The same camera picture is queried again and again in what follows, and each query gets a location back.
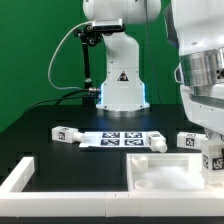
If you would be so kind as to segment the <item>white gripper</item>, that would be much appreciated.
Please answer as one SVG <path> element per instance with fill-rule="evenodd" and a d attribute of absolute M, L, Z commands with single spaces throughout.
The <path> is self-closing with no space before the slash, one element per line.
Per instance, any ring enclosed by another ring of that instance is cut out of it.
<path fill-rule="evenodd" d="M 196 96 L 192 87 L 184 85 L 181 65 L 176 68 L 174 77 L 180 84 L 181 98 L 188 120 L 205 128 L 209 140 L 224 142 L 224 83 L 213 85 L 208 96 Z"/>

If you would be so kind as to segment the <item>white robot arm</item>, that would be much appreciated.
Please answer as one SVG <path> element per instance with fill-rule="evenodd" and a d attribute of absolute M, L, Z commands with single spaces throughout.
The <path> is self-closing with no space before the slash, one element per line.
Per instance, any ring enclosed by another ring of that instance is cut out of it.
<path fill-rule="evenodd" d="M 90 29 L 106 46 L 101 110 L 134 112 L 148 106 L 139 78 L 139 45 L 128 24 L 153 21 L 161 0 L 83 0 Z M 179 49 L 176 81 L 189 121 L 224 135 L 224 0 L 171 0 L 164 13 L 168 38 Z"/>

